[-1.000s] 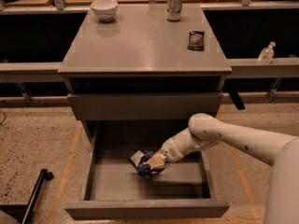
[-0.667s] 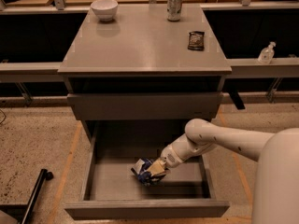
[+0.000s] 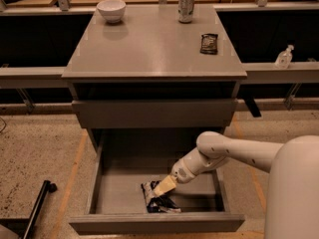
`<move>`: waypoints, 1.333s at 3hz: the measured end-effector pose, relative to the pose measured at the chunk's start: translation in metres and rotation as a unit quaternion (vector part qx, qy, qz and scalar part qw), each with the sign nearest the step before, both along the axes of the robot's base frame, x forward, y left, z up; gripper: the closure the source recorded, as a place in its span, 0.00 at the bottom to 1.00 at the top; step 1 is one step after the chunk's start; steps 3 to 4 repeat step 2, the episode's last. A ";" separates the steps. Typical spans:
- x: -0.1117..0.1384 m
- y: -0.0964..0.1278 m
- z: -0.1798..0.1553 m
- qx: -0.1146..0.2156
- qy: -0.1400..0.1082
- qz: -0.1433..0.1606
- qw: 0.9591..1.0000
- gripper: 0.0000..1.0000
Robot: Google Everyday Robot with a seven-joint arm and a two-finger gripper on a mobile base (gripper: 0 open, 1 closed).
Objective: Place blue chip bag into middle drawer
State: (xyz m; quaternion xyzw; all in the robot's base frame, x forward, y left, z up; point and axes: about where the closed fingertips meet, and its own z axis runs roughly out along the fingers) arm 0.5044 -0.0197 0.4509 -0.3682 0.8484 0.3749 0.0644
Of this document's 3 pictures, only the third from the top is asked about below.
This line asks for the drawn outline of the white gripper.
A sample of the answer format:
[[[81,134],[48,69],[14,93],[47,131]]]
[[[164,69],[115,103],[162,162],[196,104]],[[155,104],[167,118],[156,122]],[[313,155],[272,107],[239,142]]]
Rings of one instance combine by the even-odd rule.
[[[165,177],[154,189],[154,196],[160,197],[176,188],[178,183],[186,184],[195,179],[195,175],[186,167],[183,159],[179,159],[172,167],[170,175]]]

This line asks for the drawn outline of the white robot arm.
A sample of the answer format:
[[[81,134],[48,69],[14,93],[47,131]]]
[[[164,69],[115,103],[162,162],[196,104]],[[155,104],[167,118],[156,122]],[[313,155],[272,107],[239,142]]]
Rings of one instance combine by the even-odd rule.
[[[234,139],[205,131],[154,189],[161,196],[179,183],[234,159],[267,172],[264,239],[319,239],[319,136],[285,143]]]

